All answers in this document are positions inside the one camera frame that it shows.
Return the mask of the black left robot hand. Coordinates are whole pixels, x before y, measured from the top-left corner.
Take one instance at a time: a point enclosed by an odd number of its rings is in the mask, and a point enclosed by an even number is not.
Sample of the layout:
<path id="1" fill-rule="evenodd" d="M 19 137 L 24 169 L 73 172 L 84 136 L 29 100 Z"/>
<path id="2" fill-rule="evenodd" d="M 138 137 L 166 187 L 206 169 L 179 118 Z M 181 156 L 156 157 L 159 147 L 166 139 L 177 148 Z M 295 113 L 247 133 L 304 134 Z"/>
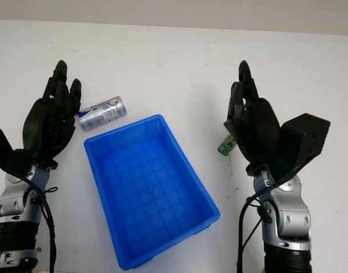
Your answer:
<path id="1" fill-rule="evenodd" d="M 23 147 L 52 160 L 68 145 L 81 106 L 81 82 L 67 86 L 67 64 L 60 60 L 48 79 L 43 96 L 33 104 L 23 126 Z"/>

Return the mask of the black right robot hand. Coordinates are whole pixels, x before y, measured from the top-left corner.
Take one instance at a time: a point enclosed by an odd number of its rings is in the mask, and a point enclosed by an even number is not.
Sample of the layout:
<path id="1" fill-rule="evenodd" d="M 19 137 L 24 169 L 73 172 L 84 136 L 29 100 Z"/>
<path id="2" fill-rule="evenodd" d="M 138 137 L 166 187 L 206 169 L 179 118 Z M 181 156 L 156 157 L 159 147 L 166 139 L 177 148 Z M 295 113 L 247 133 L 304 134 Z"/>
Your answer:
<path id="1" fill-rule="evenodd" d="M 276 159 L 279 121 L 270 103 L 258 95 L 248 63 L 239 65 L 239 80 L 231 86 L 225 128 L 248 161 L 246 172 L 256 176 Z"/>

